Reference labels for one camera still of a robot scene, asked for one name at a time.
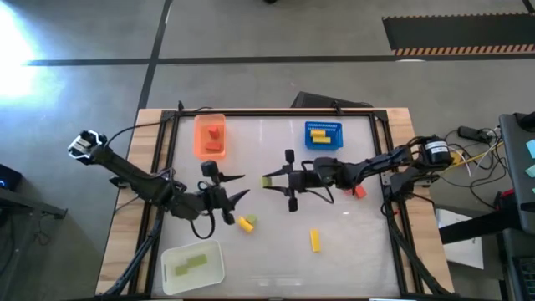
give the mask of yellow and black stripe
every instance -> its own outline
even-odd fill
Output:
[[[535,53],[535,14],[483,13],[383,18],[394,55]]]

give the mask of orange bin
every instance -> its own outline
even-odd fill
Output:
[[[200,160],[223,159],[227,153],[225,115],[201,114],[193,120],[193,153]]]

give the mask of concrete floor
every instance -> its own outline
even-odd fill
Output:
[[[117,191],[100,167],[67,156],[82,129],[111,135],[132,125],[146,66],[19,67],[25,59],[149,58],[163,0],[22,0],[0,3],[1,163],[21,171],[21,192],[69,209],[43,221],[53,240],[33,246],[13,287],[16,300],[92,295]],[[175,0],[160,56],[390,54],[380,18],[395,15],[523,12],[502,0]],[[158,66],[149,108],[288,107],[298,91],[374,106],[409,107],[420,135],[458,125],[491,127],[501,113],[532,111],[534,60],[352,64]],[[114,142],[124,155],[129,135]],[[450,175],[467,183],[465,171]],[[482,188],[490,200],[505,179]],[[486,210],[470,192],[443,181],[437,203]],[[486,271],[451,265],[458,293],[499,298],[495,243]]]

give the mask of blue tray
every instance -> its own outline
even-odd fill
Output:
[[[325,130],[326,136],[331,138],[329,144],[314,144],[310,136],[311,130]],[[304,123],[304,144],[310,150],[336,151],[344,146],[342,124],[339,122],[306,121]]]

